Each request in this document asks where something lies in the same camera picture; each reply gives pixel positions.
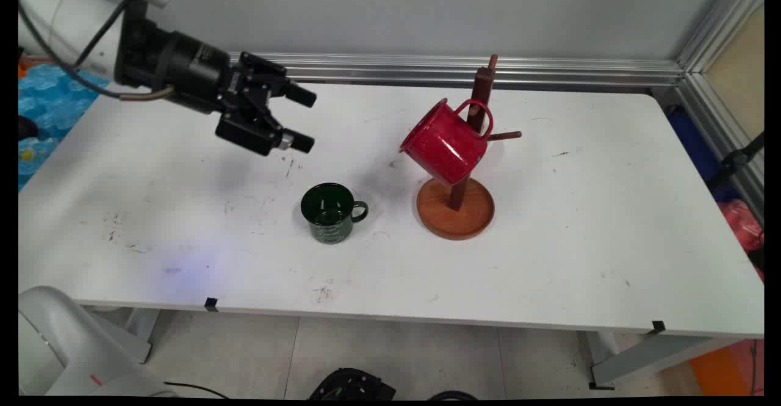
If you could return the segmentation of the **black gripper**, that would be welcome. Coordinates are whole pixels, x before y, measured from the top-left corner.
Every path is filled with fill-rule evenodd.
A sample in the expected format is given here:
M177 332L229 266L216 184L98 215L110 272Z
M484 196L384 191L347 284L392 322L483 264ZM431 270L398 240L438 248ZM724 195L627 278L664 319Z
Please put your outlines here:
M267 103L285 97L305 107L313 107L316 94L289 78L287 69L260 56L242 52L237 63L212 45L178 31L168 33L160 53L160 86L173 87L168 97L173 103L204 114L225 111L225 96L243 91ZM309 153L315 139L288 128L274 128L268 115L256 111L221 114L215 135L261 156L273 150Z

